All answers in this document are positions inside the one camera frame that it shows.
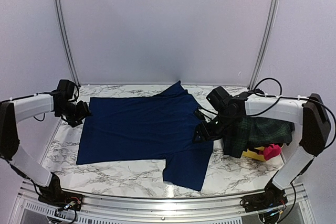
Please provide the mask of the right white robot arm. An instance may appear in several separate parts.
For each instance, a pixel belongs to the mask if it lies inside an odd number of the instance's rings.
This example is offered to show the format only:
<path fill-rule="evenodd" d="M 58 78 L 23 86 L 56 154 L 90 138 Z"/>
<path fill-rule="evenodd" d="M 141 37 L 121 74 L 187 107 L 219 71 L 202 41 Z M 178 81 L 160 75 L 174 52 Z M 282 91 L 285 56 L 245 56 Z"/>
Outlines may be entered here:
<path fill-rule="evenodd" d="M 283 197 L 285 188 L 328 148 L 327 140 L 335 116 L 317 93 L 307 97 L 286 97 L 255 90 L 232 96 L 218 87 L 207 96 L 207 100 L 216 114 L 210 121 L 202 121 L 196 127 L 193 142 L 221 138 L 225 142 L 225 153 L 232 156 L 240 156 L 249 148 L 289 144 L 295 127 L 302 127 L 295 152 L 270 179 L 264 192 L 253 197 L 265 207 L 273 206 Z"/>

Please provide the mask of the navy blue t-shirt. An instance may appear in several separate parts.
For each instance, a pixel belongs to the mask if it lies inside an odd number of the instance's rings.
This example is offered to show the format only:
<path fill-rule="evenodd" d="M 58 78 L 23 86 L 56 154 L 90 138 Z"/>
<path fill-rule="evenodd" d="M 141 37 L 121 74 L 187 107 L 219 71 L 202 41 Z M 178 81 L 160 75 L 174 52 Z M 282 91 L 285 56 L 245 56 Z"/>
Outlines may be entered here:
<path fill-rule="evenodd" d="M 151 97 L 92 97 L 76 163 L 163 159 L 164 181 L 199 191 L 213 143 L 193 142 L 197 108 L 179 82 Z"/>

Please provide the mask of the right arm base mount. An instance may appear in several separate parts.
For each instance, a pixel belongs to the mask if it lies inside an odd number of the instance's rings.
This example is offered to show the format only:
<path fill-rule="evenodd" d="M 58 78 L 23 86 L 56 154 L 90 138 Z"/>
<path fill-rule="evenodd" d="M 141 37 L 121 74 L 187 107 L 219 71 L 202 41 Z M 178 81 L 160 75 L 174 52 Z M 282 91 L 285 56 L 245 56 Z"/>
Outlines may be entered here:
<path fill-rule="evenodd" d="M 246 212 L 253 212 L 284 206 L 287 202 L 287 195 L 284 191 L 281 191 L 279 194 L 273 191 L 265 191 L 263 193 L 246 195 L 241 199 L 239 204 Z"/>

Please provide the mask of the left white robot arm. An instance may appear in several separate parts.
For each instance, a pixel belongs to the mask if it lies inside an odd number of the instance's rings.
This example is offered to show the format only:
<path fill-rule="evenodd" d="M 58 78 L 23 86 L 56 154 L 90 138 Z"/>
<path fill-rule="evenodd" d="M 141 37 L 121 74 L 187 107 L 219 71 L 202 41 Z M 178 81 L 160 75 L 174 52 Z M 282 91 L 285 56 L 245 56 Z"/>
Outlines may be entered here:
<path fill-rule="evenodd" d="M 41 189 L 41 195 L 54 205 L 61 206 L 67 198 L 59 177 L 42 167 L 24 150 L 17 132 L 19 122 L 51 112 L 71 127 L 82 124 L 86 117 L 92 116 L 86 102 L 73 101 L 61 91 L 1 102 L 1 158 L 20 176 L 34 182 Z"/>

